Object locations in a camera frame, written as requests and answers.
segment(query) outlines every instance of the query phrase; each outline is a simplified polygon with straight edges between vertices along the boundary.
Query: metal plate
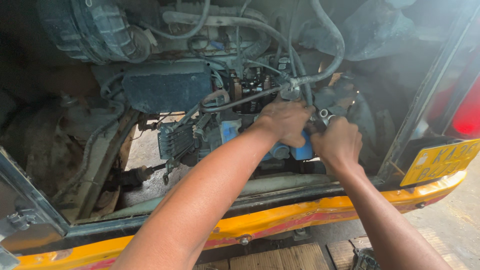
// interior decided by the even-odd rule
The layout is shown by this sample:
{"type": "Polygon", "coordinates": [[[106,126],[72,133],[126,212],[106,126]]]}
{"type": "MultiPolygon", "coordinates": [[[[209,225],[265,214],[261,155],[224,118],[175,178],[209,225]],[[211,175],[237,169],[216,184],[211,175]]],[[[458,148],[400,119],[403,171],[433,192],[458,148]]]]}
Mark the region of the metal plate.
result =
{"type": "Polygon", "coordinates": [[[446,176],[467,168],[480,150],[480,139],[422,149],[400,186],[446,176]]]}

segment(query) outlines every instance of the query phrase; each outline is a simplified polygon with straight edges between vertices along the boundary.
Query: human arm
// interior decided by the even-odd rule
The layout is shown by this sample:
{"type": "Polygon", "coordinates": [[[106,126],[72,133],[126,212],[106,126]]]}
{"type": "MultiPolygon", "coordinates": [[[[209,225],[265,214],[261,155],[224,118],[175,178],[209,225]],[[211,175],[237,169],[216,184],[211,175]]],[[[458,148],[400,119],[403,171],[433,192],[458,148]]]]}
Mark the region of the human arm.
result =
{"type": "Polygon", "coordinates": [[[358,164],[358,127],[343,118],[311,136],[315,153],[352,201],[382,270],[451,270],[435,249],[371,184],[358,164]]]}
{"type": "Polygon", "coordinates": [[[111,269],[191,269],[264,155],[277,141],[300,147],[313,112],[304,102],[274,102],[239,136],[200,161],[165,196],[111,269]]]}

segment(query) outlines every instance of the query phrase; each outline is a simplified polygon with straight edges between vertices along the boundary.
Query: human hand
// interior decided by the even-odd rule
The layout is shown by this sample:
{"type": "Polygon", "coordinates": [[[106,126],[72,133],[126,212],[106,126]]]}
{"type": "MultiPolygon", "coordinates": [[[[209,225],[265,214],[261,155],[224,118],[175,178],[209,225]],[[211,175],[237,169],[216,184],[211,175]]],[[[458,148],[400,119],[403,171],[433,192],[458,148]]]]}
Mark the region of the human hand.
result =
{"type": "Polygon", "coordinates": [[[278,137],[279,142],[292,147],[302,147],[305,144],[305,138],[301,132],[305,123],[315,112],[314,106],[308,108],[306,106],[305,101],[285,102],[278,95],[273,102],[263,108],[252,127],[268,128],[278,137]]]}
{"type": "Polygon", "coordinates": [[[310,141],[314,152],[334,174],[358,166],[361,133],[345,117],[332,117],[327,130],[312,134],[310,141]]]}

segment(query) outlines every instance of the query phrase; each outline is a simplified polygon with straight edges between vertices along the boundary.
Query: spring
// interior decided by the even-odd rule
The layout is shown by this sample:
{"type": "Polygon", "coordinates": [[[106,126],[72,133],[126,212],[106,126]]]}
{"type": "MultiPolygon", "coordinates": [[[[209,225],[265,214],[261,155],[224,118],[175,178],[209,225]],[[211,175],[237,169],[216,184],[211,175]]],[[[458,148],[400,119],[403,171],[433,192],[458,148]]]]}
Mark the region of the spring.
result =
{"type": "Polygon", "coordinates": [[[200,121],[198,121],[198,123],[195,125],[196,126],[196,129],[199,130],[199,129],[203,129],[205,127],[205,125],[208,123],[208,121],[210,121],[210,119],[212,119],[212,114],[211,113],[206,113],[204,114],[201,118],[200,118],[200,121]]]}
{"type": "Polygon", "coordinates": [[[257,110],[257,101],[250,101],[250,112],[255,112],[257,110]]]}

